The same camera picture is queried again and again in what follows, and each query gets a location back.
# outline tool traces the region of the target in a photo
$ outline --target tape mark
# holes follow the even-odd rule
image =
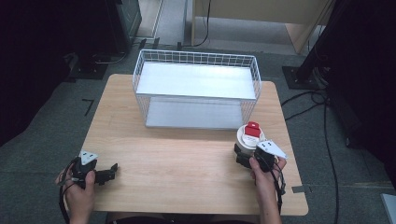
[[[312,193],[312,189],[310,187],[304,186],[294,186],[291,187],[291,190],[293,190],[293,193]]]
[[[84,115],[85,117],[87,117],[88,113],[90,113],[91,107],[92,107],[93,102],[94,102],[95,100],[82,99],[82,101],[90,102],[90,105],[88,106],[87,112],[85,112],[85,115]]]

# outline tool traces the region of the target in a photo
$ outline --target gray carpet floor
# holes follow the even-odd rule
[[[199,50],[255,55],[262,80],[275,82],[280,102],[302,92],[289,90],[282,66],[299,66],[303,56]],[[108,77],[132,74],[137,53],[138,49],[133,48],[123,61],[111,64],[103,80],[61,83],[27,130],[0,148],[0,223],[64,222],[54,179],[81,150]],[[90,102],[82,99],[94,100],[86,116]],[[312,104],[309,95],[298,98],[283,107],[284,116],[287,118]],[[335,185],[323,115],[321,105],[287,121],[309,212],[303,217],[282,217],[284,223],[334,223]],[[327,132],[338,179],[338,222],[389,223],[380,194],[396,192],[383,164],[364,149],[345,146],[343,130],[331,107],[327,108]],[[104,223],[105,216],[106,213],[95,212],[91,223]]]

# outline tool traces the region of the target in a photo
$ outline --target person's left hand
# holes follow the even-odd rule
[[[60,177],[56,178],[55,183],[58,184]],[[95,172],[89,171],[85,177],[85,189],[76,185],[71,180],[71,167],[67,171],[67,181],[64,185],[64,195],[66,198],[67,206],[70,210],[70,223],[88,223],[91,212],[93,211],[94,205],[94,183],[95,183]]]

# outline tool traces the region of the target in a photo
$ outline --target wire mesh basket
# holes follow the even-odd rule
[[[230,129],[248,123],[262,84],[251,55],[143,49],[134,69],[148,127]]]

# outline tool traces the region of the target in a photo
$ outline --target wooden table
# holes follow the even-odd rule
[[[288,130],[272,82],[251,120],[289,156],[284,169],[282,215],[308,212]],[[116,179],[96,186],[95,210],[120,212],[259,214],[250,171],[235,162],[236,132],[146,128],[134,97],[131,75],[112,75],[83,148],[99,154],[97,170],[119,164]]]

